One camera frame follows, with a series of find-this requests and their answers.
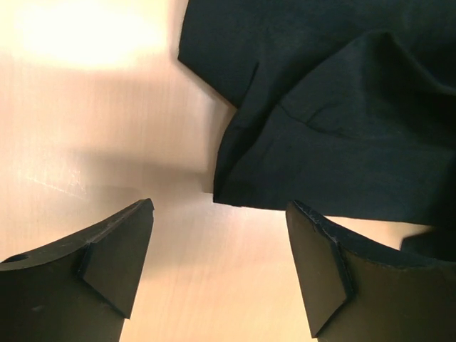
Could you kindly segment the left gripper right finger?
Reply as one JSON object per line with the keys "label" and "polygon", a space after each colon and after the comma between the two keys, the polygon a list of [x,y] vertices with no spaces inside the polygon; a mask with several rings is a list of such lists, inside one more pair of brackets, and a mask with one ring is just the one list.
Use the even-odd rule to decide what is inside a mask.
{"label": "left gripper right finger", "polygon": [[301,202],[286,224],[311,336],[318,341],[453,341],[455,240],[437,256],[393,249]]}

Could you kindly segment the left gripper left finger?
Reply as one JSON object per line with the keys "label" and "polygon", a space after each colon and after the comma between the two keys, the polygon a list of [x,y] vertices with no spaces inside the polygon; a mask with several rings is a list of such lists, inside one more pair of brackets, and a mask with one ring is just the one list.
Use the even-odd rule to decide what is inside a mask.
{"label": "left gripper left finger", "polygon": [[103,221],[1,262],[2,341],[119,341],[153,226],[139,200]]}

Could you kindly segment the black long sleeve shirt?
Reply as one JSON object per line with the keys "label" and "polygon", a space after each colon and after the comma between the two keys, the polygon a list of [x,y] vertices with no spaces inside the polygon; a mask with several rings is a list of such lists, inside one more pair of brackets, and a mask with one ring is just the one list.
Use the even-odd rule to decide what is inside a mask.
{"label": "black long sleeve shirt", "polygon": [[407,222],[455,259],[453,1],[190,1],[179,61],[236,107],[213,200]]}

